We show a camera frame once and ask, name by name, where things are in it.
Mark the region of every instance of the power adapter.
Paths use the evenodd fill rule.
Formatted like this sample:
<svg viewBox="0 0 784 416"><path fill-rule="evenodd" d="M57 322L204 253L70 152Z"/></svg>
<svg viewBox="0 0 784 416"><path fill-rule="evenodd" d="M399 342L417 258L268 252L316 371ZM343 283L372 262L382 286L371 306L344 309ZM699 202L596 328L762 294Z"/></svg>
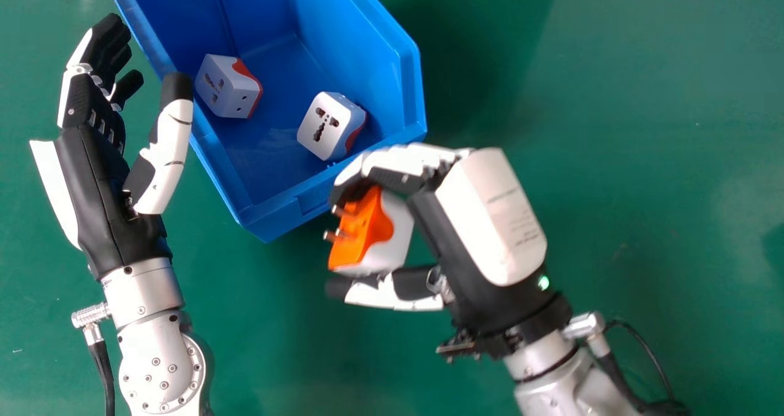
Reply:
<svg viewBox="0 0 784 416"><path fill-rule="evenodd" d="M321 92L308 108L296 139L319 159L334 162L348 154L367 117L344 95Z"/></svg>
<svg viewBox="0 0 784 416"><path fill-rule="evenodd" d="M330 271L358 277L403 266L414 218L402 199L374 186L359 201L334 206L333 213L341 224L335 232L324 233L324 240L333 243Z"/></svg>
<svg viewBox="0 0 784 416"><path fill-rule="evenodd" d="M196 93L218 117L250 118L261 99L261 83L242 59L208 54L194 81Z"/></svg>

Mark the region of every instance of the bin floor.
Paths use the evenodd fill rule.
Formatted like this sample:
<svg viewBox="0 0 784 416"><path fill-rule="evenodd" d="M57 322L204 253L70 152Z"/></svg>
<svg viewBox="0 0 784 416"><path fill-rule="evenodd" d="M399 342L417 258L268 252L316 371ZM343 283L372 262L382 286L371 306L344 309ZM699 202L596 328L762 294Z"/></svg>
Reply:
<svg viewBox="0 0 784 416"><path fill-rule="evenodd" d="M209 120L252 203L259 204L331 165L300 145L296 132L317 93L341 89L294 36L243 61L263 86L253 117L210 114ZM353 149L361 151L380 140L370 120Z"/></svg>

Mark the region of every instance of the robotic hand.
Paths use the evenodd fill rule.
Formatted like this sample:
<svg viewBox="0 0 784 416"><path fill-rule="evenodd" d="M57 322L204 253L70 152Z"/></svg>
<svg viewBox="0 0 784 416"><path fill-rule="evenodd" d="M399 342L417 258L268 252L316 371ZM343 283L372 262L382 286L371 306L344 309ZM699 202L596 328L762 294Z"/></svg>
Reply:
<svg viewBox="0 0 784 416"><path fill-rule="evenodd" d="M130 31L109 14L87 30L62 75L59 137L30 142L48 199L68 240L87 257L106 302L73 313L115 413L115 388L99 323L112 318L122 353L120 391L131 414L212 414L207 348L191 335L160 215L182 173L193 117L190 78L163 80L160 115L129 168L120 111L143 84Z"/></svg>
<svg viewBox="0 0 784 416"><path fill-rule="evenodd" d="M365 151L337 176L330 203L341 218L325 232L330 269L343 276L327 294L395 310L447 308L457 332L437 353L449 363L503 360L524 414L684 414L671 396L639 399L605 339L610 326L596 312L573 316L551 287L546 237L500 149ZM434 265L403 267L414 224Z"/></svg>

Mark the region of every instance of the orange and white adapter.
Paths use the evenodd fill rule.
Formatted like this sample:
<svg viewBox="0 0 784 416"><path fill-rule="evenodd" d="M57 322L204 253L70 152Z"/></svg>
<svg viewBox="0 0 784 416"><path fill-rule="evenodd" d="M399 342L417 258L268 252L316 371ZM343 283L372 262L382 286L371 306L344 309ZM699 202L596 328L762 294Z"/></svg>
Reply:
<svg viewBox="0 0 784 416"><path fill-rule="evenodd" d="M330 271L358 277L403 266L414 218L402 199L374 186L359 201L334 206L333 213L341 224L324 233L324 240L333 243Z"/></svg>

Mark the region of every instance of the white adapter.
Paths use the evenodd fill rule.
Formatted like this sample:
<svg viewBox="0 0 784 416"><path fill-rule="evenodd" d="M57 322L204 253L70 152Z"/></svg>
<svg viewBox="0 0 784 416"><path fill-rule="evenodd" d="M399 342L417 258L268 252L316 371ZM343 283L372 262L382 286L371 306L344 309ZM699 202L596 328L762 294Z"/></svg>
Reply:
<svg viewBox="0 0 784 416"><path fill-rule="evenodd" d="M368 113L344 95L322 91L308 108L296 139L319 159L334 162L348 154L367 118Z"/></svg>
<svg viewBox="0 0 784 416"><path fill-rule="evenodd" d="M194 84L209 109L225 118L250 118L263 94L258 79L234 56L205 55Z"/></svg>

